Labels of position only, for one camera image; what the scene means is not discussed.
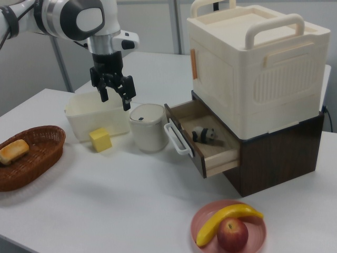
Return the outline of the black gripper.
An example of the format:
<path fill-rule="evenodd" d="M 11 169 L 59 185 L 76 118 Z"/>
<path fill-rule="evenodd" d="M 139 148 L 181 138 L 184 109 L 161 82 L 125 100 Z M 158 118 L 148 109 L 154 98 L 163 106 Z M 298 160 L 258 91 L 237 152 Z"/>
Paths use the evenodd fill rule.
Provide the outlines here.
<path fill-rule="evenodd" d="M 136 96 L 136 90 L 132 76 L 123 76 L 123 60 L 121 51 L 112 54 L 99 55 L 92 54 L 94 66 L 90 68 L 91 84 L 97 88 L 101 101 L 108 100 L 105 80 L 102 74 L 109 74 L 116 79 L 115 91 L 122 98 L 123 110 L 128 111 L 131 108 L 130 102 Z"/>

